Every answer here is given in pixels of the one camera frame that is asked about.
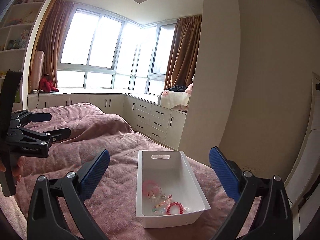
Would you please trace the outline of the person's left hand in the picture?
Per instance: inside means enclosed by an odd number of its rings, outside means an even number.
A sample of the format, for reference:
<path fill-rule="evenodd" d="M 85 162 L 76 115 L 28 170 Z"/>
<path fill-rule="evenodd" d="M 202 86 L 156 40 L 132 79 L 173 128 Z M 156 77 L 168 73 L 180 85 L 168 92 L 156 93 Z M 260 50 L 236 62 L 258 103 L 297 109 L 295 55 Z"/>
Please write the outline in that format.
<path fill-rule="evenodd" d="M 19 157 L 17 160 L 17 165 L 14 166 L 11 171 L 12 171 L 12 175 L 14 176 L 14 178 L 20 182 L 21 181 L 21 168 L 24 165 L 24 157 Z M 2 161 L 0 160 L 0 171 L 1 172 L 5 172 L 6 168 L 3 165 Z"/>

